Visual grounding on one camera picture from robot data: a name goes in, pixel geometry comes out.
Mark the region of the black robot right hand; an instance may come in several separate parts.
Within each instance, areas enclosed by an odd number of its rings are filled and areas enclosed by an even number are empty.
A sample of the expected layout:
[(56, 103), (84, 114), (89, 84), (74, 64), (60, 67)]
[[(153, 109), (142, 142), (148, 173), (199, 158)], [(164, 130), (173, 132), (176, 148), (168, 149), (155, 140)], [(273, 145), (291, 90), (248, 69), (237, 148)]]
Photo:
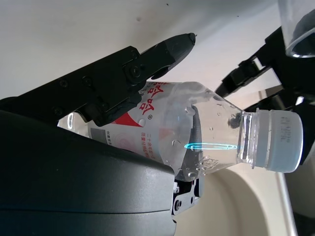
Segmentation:
[(139, 53), (126, 47), (0, 102), (0, 233), (3, 236), (172, 236), (173, 216), (202, 195), (199, 180), (131, 151), (57, 126), (77, 112), (108, 124), (140, 102), (139, 91), (179, 64), (195, 35)]

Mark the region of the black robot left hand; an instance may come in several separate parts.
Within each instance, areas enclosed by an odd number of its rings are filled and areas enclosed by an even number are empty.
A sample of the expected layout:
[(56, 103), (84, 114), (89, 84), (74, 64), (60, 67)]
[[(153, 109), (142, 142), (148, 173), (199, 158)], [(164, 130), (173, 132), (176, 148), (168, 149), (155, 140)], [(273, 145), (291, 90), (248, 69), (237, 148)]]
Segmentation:
[(276, 74), (282, 89), (245, 110), (296, 112), (303, 124), (304, 146), (299, 163), (303, 165), (310, 157), (310, 153), (315, 150), (315, 59), (287, 56), (281, 28), (270, 34), (258, 51), (232, 70), (215, 92), (221, 97), (227, 97), (247, 86), (269, 69)]

